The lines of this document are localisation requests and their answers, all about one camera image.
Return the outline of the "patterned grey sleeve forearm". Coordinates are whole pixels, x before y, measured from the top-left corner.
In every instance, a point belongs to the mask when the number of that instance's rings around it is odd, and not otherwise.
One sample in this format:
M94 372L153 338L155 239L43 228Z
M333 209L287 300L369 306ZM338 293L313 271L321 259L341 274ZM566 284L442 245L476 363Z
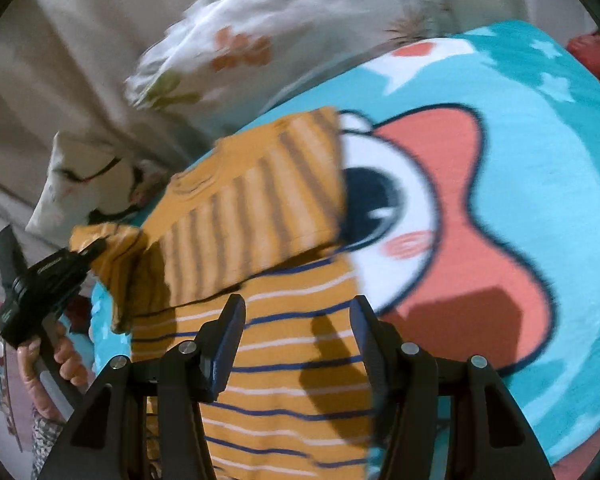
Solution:
M43 417L37 410L32 415L32 471L31 479L40 475L50 451L65 425Z

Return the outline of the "person's left hand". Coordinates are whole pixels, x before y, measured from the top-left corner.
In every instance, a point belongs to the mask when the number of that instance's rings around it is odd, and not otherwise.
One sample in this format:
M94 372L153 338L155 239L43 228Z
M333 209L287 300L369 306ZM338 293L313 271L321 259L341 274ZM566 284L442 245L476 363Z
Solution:
M59 366L59 376L65 382L70 382L73 387L83 390L90 379L90 374L88 374L79 352L74 348L73 342L67 337L66 326L58 322L55 332L56 344L54 344L53 360ZM48 370L48 365L41 356L42 348L43 341L38 336L20 344L17 349L19 375L35 411L51 422L63 424L67 419L50 395L50 390L42 382L43 373Z

